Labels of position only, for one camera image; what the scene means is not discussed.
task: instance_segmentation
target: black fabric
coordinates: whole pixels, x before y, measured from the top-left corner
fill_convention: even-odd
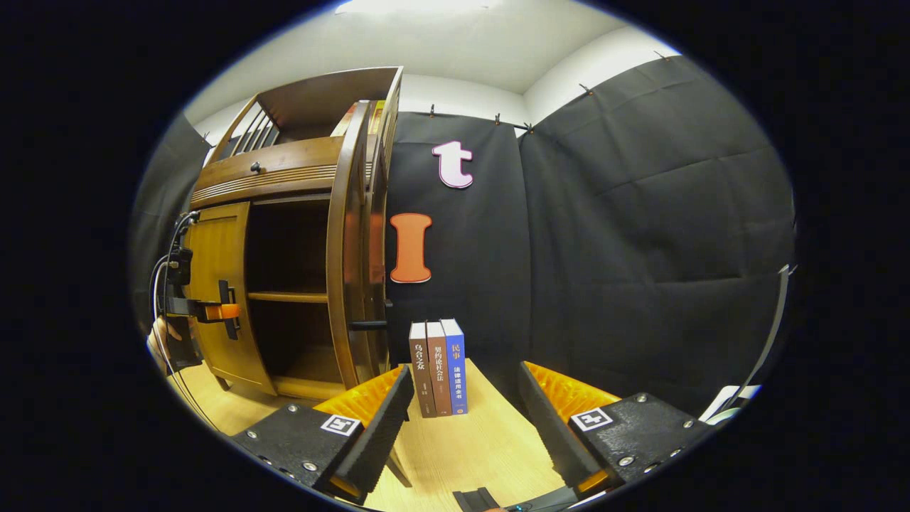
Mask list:
[[[749,113],[685,57],[601,83],[521,136],[531,361],[692,415],[752,369],[792,192]]]
[[[466,189],[451,189],[439,177],[431,149],[458,140],[472,152],[463,172]],[[410,323],[455,318],[465,336],[465,354],[511,402],[521,408],[516,363],[528,354],[531,267],[528,217],[514,129],[462,116],[399,114],[389,169],[386,272],[395,268],[398,233],[388,224],[399,213],[432,218],[425,263],[432,272],[419,284],[387,275],[387,309],[393,361],[410,360]]]
[[[167,253],[177,217],[189,209],[189,198],[210,149],[187,118],[178,116],[156,146],[136,191],[129,223],[127,272],[133,311],[143,335],[151,332],[149,276],[158,258]],[[169,321],[181,337],[189,339],[185,320]]]

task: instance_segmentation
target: wooden table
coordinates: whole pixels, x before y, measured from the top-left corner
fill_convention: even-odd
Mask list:
[[[564,486],[552,470],[537,430],[466,360],[468,413],[423,418],[415,395],[410,420],[401,426],[395,451],[412,487],[405,487],[384,468],[364,507],[377,510],[460,512],[453,491],[487,487],[503,506],[519,503]],[[180,372],[189,390],[219,430],[236,434],[287,402],[315,404],[271,396],[243,385],[222,391],[206,366]]]

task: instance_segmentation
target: book spine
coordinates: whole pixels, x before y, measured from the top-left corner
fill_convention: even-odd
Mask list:
[[[427,349],[430,353],[430,380],[433,382],[433,397],[436,400],[436,415],[452,414],[449,395],[449,365],[446,357],[446,337],[427,336]]]
[[[464,334],[446,335],[449,382],[453,415],[468,413],[468,385],[465,379]]]
[[[436,417],[433,403],[433,387],[430,381],[430,366],[427,360],[427,341],[410,340],[410,362],[414,373],[414,394],[420,404],[420,413],[425,418]]]

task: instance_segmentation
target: cabinet shelf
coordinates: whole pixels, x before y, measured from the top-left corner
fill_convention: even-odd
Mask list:
[[[320,292],[249,292],[247,297],[255,301],[329,303],[329,295]]]

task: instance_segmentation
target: cabinet door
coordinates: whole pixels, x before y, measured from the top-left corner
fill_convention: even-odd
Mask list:
[[[244,282],[244,246],[249,203],[228,204],[202,210],[190,226],[184,245],[193,251],[186,296],[199,301],[221,301],[218,281],[234,289],[240,307],[237,339],[228,336],[224,323],[197,323],[199,347],[212,374],[259,391],[277,394],[268,377],[249,324]]]
[[[358,103],[341,144],[329,199],[326,236],[329,323],[341,379],[348,389],[375,376],[367,334],[350,329],[351,322],[366,319],[363,179],[367,155],[368,111],[369,102]]]

